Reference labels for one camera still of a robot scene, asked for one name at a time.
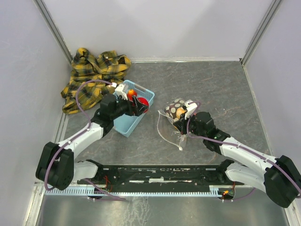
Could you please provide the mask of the red fake apple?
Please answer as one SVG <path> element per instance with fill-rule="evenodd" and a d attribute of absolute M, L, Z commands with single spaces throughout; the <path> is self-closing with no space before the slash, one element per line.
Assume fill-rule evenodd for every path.
<path fill-rule="evenodd" d="M 147 99 L 145 99 L 143 97 L 138 97 L 137 100 L 142 105 L 140 108 L 140 111 L 143 111 L 143 113 L 146 113 L 149 109 L 149 102 L 147 101 Z"/>

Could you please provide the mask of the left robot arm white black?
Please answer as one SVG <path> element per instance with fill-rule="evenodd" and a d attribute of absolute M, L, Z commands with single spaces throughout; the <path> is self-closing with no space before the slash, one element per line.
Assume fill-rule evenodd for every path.
<path fill-rule="evenodd" d="M 122 115 L 140 116 L 149 109 L 143 97 L 132 96 L 130 100 L 106 95 L 100 102 L 91 122 L 72 137 L 59 143 L 45 144 L 35 176 L 44 182 L 45 188 L 64 190 L 71 182 L 89 179 L 98 184 L 103 181 L 101 164 L 86 160 L 75 162 L 75 158 L 88 146 L 106 136 L 114 126 L 114 120 Z"/>

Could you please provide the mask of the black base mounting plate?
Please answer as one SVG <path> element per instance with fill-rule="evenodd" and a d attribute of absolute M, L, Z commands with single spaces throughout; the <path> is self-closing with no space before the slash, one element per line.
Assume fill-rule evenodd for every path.
<path fill-rule="evenodd" d="M 90 179 L 112 192 L 208 192 L 210 186 L 241 186 L 228 179 L 220 165 L 102 165 Z"/>

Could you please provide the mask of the clear polka dot zip bag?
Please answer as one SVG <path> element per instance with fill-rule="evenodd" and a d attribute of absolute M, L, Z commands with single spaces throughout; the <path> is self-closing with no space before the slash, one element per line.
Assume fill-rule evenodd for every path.
<path fill-rule="evenodd" d="M 179 121 L 185 101 L 182 98 L 177 98 L 168 103 L 163 109 L 158 110 L 157 132 L 160 137 L 176 146 L 180 151 L 186 146 L 187 136 L 182 135 L 180 130 L 174 125 Z"/>

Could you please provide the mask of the dark purple fake fruit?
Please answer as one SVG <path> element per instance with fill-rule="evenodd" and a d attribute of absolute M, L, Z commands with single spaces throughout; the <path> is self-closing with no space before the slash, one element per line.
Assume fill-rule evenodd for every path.
<path fill-rule="evenodd" d="M 178 108 L 184 106 L 184 100 L 182 98 L 178 98 L 178 99 L 175 99 L 173 100 L 171 103 L 168 104 L 168 106 L 164 109 L 164 112 L 166 114 L 166 116 L 168 116 L 168 120 L 173 123 L 177 120 L 179 120 L 177 117 L 176 117 L 176 111 Z"/>

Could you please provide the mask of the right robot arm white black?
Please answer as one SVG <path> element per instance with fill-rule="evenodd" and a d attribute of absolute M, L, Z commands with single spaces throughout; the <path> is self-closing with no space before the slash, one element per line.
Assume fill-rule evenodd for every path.
<path fill-rule="evenodd" d="M 231 158 L 229 166 L 216 172 L 221 184 L 243 183 L 263 191 L 278 206 L 287 208 L 301 197 L 301 174 L 287 156 L 277 158 L 256 151 L 218 129 L 210 113 L 184 114 L 173 120 L 183 135 L 201 138 L 210 151 Z"/>

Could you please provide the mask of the yellow orange fake fruit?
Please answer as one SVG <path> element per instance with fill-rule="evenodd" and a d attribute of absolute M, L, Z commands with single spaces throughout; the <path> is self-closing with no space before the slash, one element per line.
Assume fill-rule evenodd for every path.
<path fill-rule="evenodd" d="M 177 117 L 178 119 L 180 119 L 181 115 L 182 115 L 182 114 L 185 114 L 185 113 L 186 113 L 186 110 L 183 109 L 182 107 L 180 107 L 180 108 L 178 108 L 177 111 L 176 111 L 176 117 Z"/>

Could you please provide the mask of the yellow plaid shirt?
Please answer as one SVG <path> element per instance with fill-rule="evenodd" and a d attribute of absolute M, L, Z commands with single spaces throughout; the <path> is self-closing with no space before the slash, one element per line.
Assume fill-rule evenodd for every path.
<path fill-rule="evenodd" d="M 65 114 L 79 113 L 77 102 L 86 111 L 100 102 L 104 95 L 112 94 L 115 88 L 111 84 L 124 81 L 131 61 L 115 50 L 95 57 L 88 49 L 79 48 L 71 66 L 70 81 L 61 92 L 66 101 L 62 107 Z"/>

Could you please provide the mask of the aluminium frame rail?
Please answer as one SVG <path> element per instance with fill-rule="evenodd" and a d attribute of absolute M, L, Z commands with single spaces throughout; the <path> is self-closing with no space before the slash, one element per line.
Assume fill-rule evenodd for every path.
<path fill-rule="evenodd" d="M 71 65 L 73 57 L 64 41 L 63 36 L 61 35 L 59 29 L 57 28 L 49 10 L 47 9 L 45 2 L 43 0 L 33 0 L 33 2 L 35 3 L 36 7 L 40 11 L 42 17 L 44 18 L 48 28 L 50 29 L 53 37 L 55 38 L 61 51 L 63 52 L 64 56 L 66 57 L 68 63 Z"/>

